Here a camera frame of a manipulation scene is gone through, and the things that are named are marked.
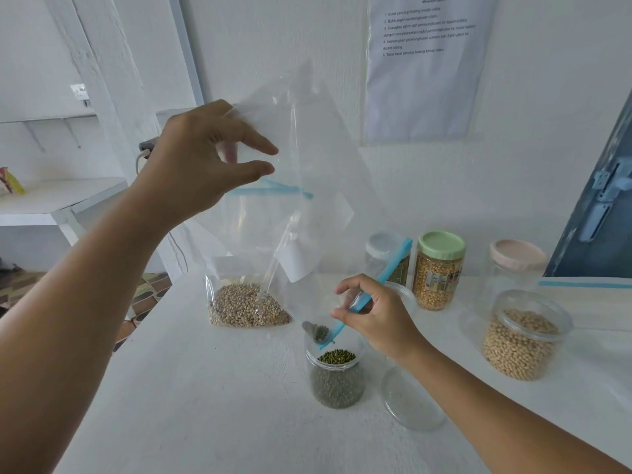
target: white paper on wall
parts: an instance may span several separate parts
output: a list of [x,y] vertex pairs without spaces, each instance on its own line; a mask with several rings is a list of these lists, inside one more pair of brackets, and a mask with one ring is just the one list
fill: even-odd
[[364,140],[467,134],[498,0],[370,0]]

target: wall socket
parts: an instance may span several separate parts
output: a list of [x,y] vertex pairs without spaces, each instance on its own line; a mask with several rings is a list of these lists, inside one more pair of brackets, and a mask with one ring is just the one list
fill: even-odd
[[88,96],[88,91],[85,89],[85,85],[83,83],[70,85],[70,89],[73,90],[75,98],[83,102],[83,106],[90,106],[90,97]]

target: forearm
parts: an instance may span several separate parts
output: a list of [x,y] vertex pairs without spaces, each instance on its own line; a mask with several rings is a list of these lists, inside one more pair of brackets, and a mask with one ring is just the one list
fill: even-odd
[[494,390],[423,344],[409,370],[495,474],[628,473],[609,456]]
[[166,233],[127,195],[0,321],[0,466],[52,470],[95,394]]

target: floor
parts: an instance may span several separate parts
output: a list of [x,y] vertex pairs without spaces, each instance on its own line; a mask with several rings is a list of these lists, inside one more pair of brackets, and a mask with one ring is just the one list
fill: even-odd
[[[45,272],[20,271],[8,274],[0,278],[0,310],[5,312],[15,305],[22,296],[39,281]],[[138,280],[138,286],[131,308],[134,311],[134,318],[131,321],[124,321],[118,337],[114,352],[127,340],[128,336],[142,323],[143,319],[151,312],[158,301],[171,287],[171,279],[165,272],[145,273]]]

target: green lid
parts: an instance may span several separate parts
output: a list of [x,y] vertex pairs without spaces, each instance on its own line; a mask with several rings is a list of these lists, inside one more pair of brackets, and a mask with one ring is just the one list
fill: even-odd
[[465,255],[465,241],[447,231],[430,231],[419,237],[418,249],[431,258],[450,261]]

